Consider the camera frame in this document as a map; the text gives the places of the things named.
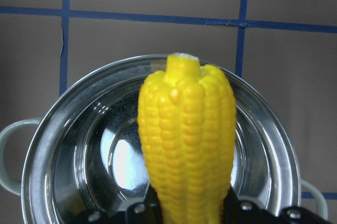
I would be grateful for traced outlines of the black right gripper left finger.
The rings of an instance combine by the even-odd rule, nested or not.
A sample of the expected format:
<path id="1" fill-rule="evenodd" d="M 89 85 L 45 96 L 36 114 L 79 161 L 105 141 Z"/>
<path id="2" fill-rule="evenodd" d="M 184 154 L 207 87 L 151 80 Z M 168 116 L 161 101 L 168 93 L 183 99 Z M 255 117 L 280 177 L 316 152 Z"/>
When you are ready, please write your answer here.
<path id="1" fill-rule="evenodd" d="M 76 215 L 68 223 L 160 223 L 161 206 L 155 190 L 149 186 L 144 198 L 124 202 L 114 214 L 89 209 Z"/>

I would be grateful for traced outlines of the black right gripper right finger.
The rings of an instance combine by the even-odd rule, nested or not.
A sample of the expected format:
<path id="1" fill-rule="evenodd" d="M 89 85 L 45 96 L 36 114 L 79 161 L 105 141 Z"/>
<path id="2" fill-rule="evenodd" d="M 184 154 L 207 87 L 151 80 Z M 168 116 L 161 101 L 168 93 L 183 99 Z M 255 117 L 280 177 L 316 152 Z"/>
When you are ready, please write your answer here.
<path id="1" fill-rule="evenodd" d="M 270 211 L 260 208 L 250 199 L 240 199 L 233 188 L 223 200 L 223 223 L 302 223 L 302 224 L 324 224 L 328 223 L 312 211 L 299 207 L 290 206 L 283 208 L 274 215 Z"/>

